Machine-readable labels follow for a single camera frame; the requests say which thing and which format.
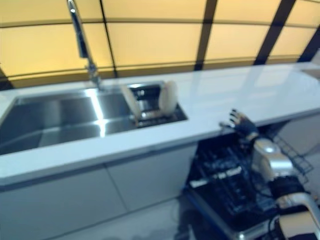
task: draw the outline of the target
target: white countertop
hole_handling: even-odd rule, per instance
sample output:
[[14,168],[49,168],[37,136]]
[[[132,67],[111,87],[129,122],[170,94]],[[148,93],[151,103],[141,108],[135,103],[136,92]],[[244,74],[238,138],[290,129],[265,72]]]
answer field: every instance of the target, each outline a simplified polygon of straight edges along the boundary
[[[320,66],[259,65],[105,80],[105,86],[174,80],[188,120],[1,155],[0,186],[216,136],[231,108],[258,125],[320,113],[320,82],[303,69]],[[73,82],[2,91],[0,119],[18,96],[88,87],[90,82]]]

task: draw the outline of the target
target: sink compartment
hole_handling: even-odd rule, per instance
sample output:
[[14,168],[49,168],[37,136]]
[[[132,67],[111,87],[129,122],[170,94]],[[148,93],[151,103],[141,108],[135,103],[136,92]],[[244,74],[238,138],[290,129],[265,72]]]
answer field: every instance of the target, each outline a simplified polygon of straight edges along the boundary
[[[143,115],[159,110],[161,85],[163,82],[128,85]],[[0,126],[0,155],[186,119],[177,105],[171,117],[136,123],[118,86],[23,96],[15,100]]]

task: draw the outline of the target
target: dish rack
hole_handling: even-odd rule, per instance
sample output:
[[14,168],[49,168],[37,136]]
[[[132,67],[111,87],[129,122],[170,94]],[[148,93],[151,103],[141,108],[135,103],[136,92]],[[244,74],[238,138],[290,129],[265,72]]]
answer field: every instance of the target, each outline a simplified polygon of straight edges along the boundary
[[138,128],[144,128],[149,126],[155,126],[166,123],[174,123],[177,121],[187,120],[187,116],[180,107],[179,104],[176,105],[174,113],[167,117],[162,115],[159,109],[159,95],[161,91],[161,86],[163,82],[158,82],[157,84],[141,85],[130,87],[130,90],[135,97],[139,108],[142,111],[142,116],[139,121],[136,122]]
[[[313,166],[278,135],[270,135],[305,181]],[[199,143],[186,184],[234,231],[245,231],[277,214],[275,201],[260,174],[251,169],[250,147],[235,134]]]

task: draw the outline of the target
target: dishwasher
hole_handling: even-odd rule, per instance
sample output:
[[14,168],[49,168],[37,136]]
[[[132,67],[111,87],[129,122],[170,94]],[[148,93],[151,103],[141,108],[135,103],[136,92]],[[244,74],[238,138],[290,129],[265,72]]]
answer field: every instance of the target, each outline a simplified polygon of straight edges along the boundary
[[[272,127],[260,131],[277,142],[306,183],[306,174],[313,166]],[[250,148],[234,133],[199,142],[184,193],[220,239],[270,239],[276,203],[262,177],[251,170],[251,164]]]

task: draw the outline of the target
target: chrome faucet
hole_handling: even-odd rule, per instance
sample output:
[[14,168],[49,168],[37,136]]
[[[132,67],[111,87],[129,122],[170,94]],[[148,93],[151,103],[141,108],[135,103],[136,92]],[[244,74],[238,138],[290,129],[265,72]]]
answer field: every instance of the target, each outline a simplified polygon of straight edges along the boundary
[[99,77],[97,66],[94,63],[94,60],[92,58],[92,55],[89,49],[88,41],[82,26],[77,5],[74,0],[66,0],[66,3],[68,5],[73,27],[75,30],[75,36],[78,44],[80,57],[88,60],[88,65],[85,66],[85,68],[89,73],[89,79],[96,85],[96,87],[99,90],[101,90],[101,86],[100,86],[101,79]]

